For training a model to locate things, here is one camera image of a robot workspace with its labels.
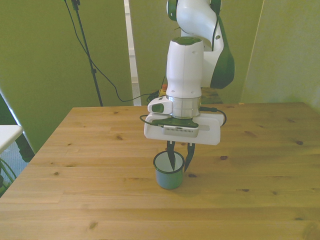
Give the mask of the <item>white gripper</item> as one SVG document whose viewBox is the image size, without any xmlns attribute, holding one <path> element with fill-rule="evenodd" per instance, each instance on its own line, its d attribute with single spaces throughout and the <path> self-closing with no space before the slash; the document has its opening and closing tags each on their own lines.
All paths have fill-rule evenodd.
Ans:
<svg viewBox="0 0 320 240">
<path fill-rule="evenodd" d="M 167 141 L 167 155 L 173 171 L 175 171 L 175 142 L 185 142 L 187 144 L 187 156 L 184 163 L 186 172 L 195 153 L 195 144 L 217 145 L 221 138 L 222 115 L 201 113 L 195 116 L 192 121 L 198 124 L 198 128 L 169 126 L 164 127 L 151 125 L 154 120 L 163 120 L 169 118 L 166 114 L 150 113 L 146 117 L 144 124 L 144 135 L 148 139 Z"/>
</svg>

